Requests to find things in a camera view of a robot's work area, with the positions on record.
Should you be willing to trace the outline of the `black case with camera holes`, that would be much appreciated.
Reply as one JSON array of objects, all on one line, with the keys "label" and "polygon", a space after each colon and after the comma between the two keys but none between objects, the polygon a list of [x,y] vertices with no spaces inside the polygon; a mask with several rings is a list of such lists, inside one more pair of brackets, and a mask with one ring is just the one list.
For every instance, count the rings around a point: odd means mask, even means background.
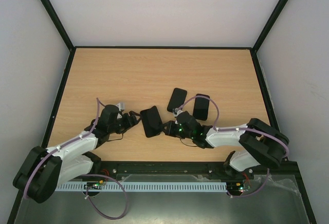
[{"label": "black case with camera holes", "polygon": [[174,109],[183,105],[186,96],[187,96],[187,91],[185,89],[174,88],[167,106],[167,111],[172,113]]}]

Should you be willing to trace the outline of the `black phone screen up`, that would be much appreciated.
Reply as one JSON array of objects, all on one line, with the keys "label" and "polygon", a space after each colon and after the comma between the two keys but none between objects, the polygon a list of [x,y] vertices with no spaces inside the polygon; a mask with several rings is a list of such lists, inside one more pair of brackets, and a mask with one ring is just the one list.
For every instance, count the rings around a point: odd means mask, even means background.
[{"label": "black phone screen up", "polygon": [[194,102],[193,117],[197,120],[206,121],[209,111],[209,96],[197,94]]}]

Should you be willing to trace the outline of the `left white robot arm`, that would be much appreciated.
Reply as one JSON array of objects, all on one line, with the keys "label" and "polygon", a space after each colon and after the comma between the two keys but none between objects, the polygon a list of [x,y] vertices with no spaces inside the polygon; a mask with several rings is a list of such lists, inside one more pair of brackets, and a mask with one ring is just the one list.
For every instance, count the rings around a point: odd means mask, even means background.
[{"label": "left white robot arm", "polygon": [[56,146],[34,147],[13,179],[13,186],[37,203],[45,202],[55,189],[82,175],[98,174],[101,158],[94,153],[111,134],[123,135],[140,121],[140,114],[124,112],[121,103],[97,110],[93,119],[77,136]]}]

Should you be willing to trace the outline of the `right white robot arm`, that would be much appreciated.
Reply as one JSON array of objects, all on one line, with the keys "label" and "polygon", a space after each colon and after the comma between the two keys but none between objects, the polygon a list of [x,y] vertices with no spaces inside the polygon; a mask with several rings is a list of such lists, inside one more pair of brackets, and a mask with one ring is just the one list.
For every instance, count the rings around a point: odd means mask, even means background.
[{"label": "right white robot arm", "polygon": [[157,128],[167,136],[190,139],[202,149],[242,147],[243,150],[230,153],[224,166],[225,175],[231,179],[258,165],[278,169],[289,154],[289,139],[257,118],[236,127],[217,127],[201,125],[187,111],[179,111],[174,121],[159,123]]}]

